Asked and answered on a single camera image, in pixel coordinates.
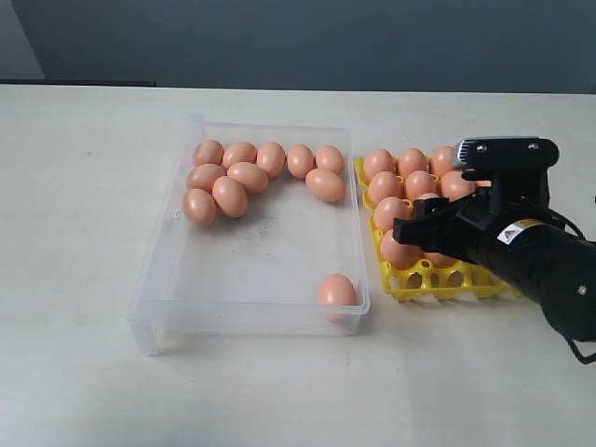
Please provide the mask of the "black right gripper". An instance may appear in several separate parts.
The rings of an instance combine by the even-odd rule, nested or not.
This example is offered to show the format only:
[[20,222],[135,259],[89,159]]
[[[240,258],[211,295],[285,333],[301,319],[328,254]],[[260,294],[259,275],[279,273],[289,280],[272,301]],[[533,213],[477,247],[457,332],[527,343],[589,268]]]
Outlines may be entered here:
[[595,340],[595,245],[566,232],[544,210],[503,205],[480,194],[418,198],[393,239],[425,252],[461,254],[537,303],[551,327],[576,342]]

